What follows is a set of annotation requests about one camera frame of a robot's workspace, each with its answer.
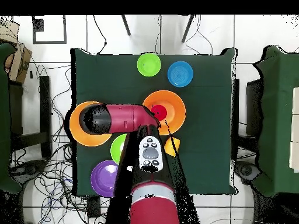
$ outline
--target cardboard box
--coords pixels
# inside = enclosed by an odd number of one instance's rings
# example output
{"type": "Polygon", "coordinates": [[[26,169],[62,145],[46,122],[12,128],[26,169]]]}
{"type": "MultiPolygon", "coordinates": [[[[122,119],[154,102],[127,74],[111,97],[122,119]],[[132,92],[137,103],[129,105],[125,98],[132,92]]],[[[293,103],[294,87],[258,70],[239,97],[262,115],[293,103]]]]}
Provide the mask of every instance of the cardboard box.
{"type": "Polygon", "coordinates": [[[0,19],[0,41],[18,44],[19,24],[10,20],[0,19]]]}
{"type": "Polygon", "coordinates": [[[29,67],[32,52],[24,44],[18,45],[14,53],[9,79],[15,82],[24,83],[29,67]]]}

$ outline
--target button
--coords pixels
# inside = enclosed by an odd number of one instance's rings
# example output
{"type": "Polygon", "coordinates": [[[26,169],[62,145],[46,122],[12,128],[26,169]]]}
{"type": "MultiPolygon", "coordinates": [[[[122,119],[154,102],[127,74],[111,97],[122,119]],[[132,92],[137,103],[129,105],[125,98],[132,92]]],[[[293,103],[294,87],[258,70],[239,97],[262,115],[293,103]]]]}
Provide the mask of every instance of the button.
{"type": "Polygon", "coordinates": [[[144,159],[156,159],[159,153],[155,148],[149,147],[143,150],[142,156],[144,159]]]}
{"type": "Polygon", "coordinates": [[[145,161],[143,162],[143,165],[144,165],[144,166],[148,166],[148,165],[150,165],[150,163],[151,163],[151,162],[150,162],[149,160],[145,160],[145,161]]]}
{"type": "Polygon", "coordinates": [[[154,166],[159,166],[159,161],[157,161],[157,160],[153,160],[153,161],[152,161],[152,164],[153,164],[154,166]]]}

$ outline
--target chair leg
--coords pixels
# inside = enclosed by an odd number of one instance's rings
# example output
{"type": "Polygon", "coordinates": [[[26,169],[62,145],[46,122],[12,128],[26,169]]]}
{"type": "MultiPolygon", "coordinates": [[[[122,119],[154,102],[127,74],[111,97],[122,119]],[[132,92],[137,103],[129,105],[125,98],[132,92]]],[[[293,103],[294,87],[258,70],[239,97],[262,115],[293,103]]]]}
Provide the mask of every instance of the chair leg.
{"type": "Polygon", "coordinates": [[[128,28],[127,19],[126,19],[125,15],[121,15],[121,17],[123,18],[123,22],[124,22],[124,26],[126,27],[127,34],[130,36],[131,33],[130,33],[130,29],[128,28]]]}
{"type": "Polygon", "coordinates": [[[192,20],[194,18],[195,15],[190,15],[190,18],[189,18],[189,21],[188,21],[188,24],[187,24],[187,27],[186,27],[186,30],[185,30],[185,33],[184,33],[184,36],[183,36],[183,39],[182,39],[182,43],[185,42],[186,40],[186,37],[187,37],[187,34],[189,32],[189,29],[190,29],[190,26],[191,26],[191,23],[192,23],[192,20]]]}

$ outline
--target white tile floor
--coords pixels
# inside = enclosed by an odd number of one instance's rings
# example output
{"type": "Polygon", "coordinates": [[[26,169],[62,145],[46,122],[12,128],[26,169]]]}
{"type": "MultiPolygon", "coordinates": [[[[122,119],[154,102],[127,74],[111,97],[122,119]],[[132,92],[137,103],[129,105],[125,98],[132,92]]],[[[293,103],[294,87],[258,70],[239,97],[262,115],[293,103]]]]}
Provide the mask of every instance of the white tile floor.
{"type": "MultiPolygon", "coordinates": [[[[104,39],[100,35],[93,16],[66,16],[67,43],[66,44],[35,44],[32,42],[32,19],[30,16],[6,16],[20,24],[19,41],[33,51],[32,57],[36,65],[43,65],[51,78],[52,98],[69,88],[70,80],[70,48],[82,48],[94,54],[103,47],[104,39]]],[[[37,41],[62,40],[62,16],[44,16],[44,33],[36,36],[37,41]]],[[[121,16],[95,16],[96,21],[106,37],[107,46],[103,54],[139,54],[155,51],[155,43],[159,33],[157,24],[158,15],[126,15],[131,36],[128,36],[121,16]]],[[[183,32],[189,17],[178,15],[162,15],[162,53],[163,54],[193,54],[193,50],[181,43],[183,32]]],[[[263,48],[270,44],[277,44],[287,52],[293,52],[299,47],[299,26],[295,16],[279,15],[202,15],[199,32],[201,32],[213,46],[213,55],[219,55],[223,49],[235,47],[238,49],[237,78],[240,78],[239,120],[246,123],[246,96],[247,82],[258,79],[259,74],[252,63],[260,60],[263,48]]],[[[194,19],[188,40],[194,35],[197,18],[194,19]]],[[[188,45],[201,54],[211,54],[211,46],[200,35],[196,34],[188,45]]],[[[39,93],[37,87],[39,80],[36,76],[37,67],[33,60],[29,71],[33,72],[33,79],[27,75],[24,83],[23,95],[23,130],[24,133],[39,131],[39,93]]],[[[55,105],[65,116],[71,105],[71,91],[55,98],[55,105]]],[[[59,119],[56,114],[52,117],[52,133],[59,129],[59,119]]],[[[245,126],[239,126],[239,132],[245,133],[245,126]]],[[[61,142],[68,142],[65,136],[60,137],[61,142]]],[[[41,157],[39,145],[26,148],[27,154],[21,160],[32,160],[41,157]]],[[[63,159],[62,152],[58,159],[63,159]]],[[[229,195],[194,195],[194,203],[201,224],[251,224],[253,219],[253,196],[248,186],[241,183],[234,176],[234,186],[238,194],[229,195]]],[[[36,224],[41,219],[41,205],[45,199],[44,187],[36,180],[31,181],[25,191],[23,206],[25,220],[36,224]]],[[[65,214],[63,208],[53,209],[49,214],[51,221],[44,224],[57,224],[65,214]]],[[[84,224],[76,211],[68,211],[64,222],[59,224],[84,224]]]]}

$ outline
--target orange bowl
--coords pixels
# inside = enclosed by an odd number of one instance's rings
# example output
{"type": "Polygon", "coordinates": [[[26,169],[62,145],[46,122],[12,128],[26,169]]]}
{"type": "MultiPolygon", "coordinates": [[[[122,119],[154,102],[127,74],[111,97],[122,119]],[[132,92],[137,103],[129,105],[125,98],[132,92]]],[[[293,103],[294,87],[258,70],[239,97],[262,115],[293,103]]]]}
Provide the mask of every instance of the orange bowl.
{"type": "Polygon", "coordinates": [[[71,114],[71,118],[69,119],[69,130],[71,131],[74,139],[79,144],[82,144],[84,146],[89,146],[89,147],[99,146],[105,143],[112,135],[112,134],[91,135],[86,133],[84,130],[82,130],[79,123],[80,112],[85,107],[94,103],[99,103],[99,102],[87,101],[77,105],[75,110],[71,114]]]}
{"type": "Polygon", "coordinates": [[[174,92],[168,90],[159,90],[151,93],[143,102],[149,110],[153,106],[162,105],[167,110],[165,119],[160,121],[161,127],[159,134],[169,135],[168,127],[171,133],[175,133],[184,123],[186,118],[186,108],[183,100],[174,92]]]}

